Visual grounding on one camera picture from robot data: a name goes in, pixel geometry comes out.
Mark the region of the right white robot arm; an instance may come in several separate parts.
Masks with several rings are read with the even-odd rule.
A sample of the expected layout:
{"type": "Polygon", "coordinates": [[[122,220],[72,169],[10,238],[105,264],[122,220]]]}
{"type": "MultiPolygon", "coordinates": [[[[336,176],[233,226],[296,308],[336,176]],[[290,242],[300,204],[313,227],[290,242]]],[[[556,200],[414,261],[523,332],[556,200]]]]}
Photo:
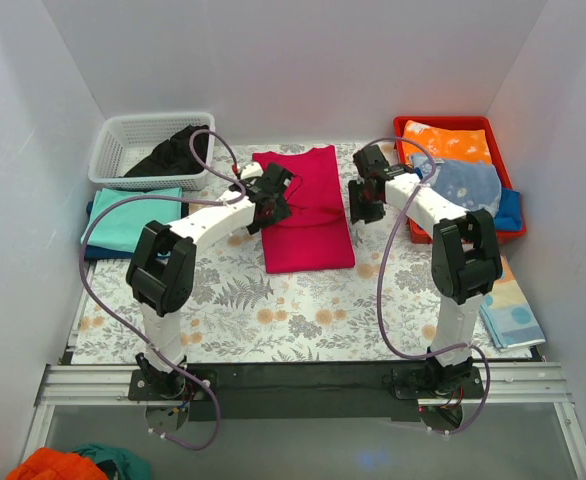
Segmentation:
{"type": "Polygon", "coordinates": [[[392,373],[392,388],[407,398],[444,398],[466,385],[480,391],[473,335],[480,306],[503,272],[492,216],[447,200],[429,186],[429,174],[390,164],[375,143],[358,150],[353,163],[359,177],[348,184],[352,222],[379,221],[392,206],[400,211],[398,225],[411,219],[432,240],[431,276],[440,293],[436,334],[426,353],[398,355],[410,364],[392,373]]]}

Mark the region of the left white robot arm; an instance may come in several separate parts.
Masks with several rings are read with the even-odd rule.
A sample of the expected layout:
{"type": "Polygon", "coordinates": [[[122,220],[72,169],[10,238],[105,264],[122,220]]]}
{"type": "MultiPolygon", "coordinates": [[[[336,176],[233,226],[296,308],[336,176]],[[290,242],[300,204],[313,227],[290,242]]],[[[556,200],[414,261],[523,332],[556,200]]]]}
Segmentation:
{"type": "Polygon", "coordinates": [[[176,369],[186,360],[181,344],[180,309],[193,291],[196,256],[239,228],[254,234],[291,216],[285,192],[294,174],[277,164],[253,162],[240,179],[211,206],[142,230],[126,274],[139,303],[146,351],[136,356],[145,383],[166,400],[178,398],[186,386],[176,369]]]}

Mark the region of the magenta t shirt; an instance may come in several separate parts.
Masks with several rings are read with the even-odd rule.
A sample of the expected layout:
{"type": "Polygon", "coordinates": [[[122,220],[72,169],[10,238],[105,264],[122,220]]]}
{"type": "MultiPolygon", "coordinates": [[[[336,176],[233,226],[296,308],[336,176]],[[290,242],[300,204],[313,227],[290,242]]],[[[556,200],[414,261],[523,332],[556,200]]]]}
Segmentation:
{"type": "Polygon", "coordinates": [[[282,166],[294,175],[285,193],[291,216],[262,231],[266,272],[354,267],[335,147],[314,147],[297,155],[255,153],[252,160],[263,168],[282,166]]]}

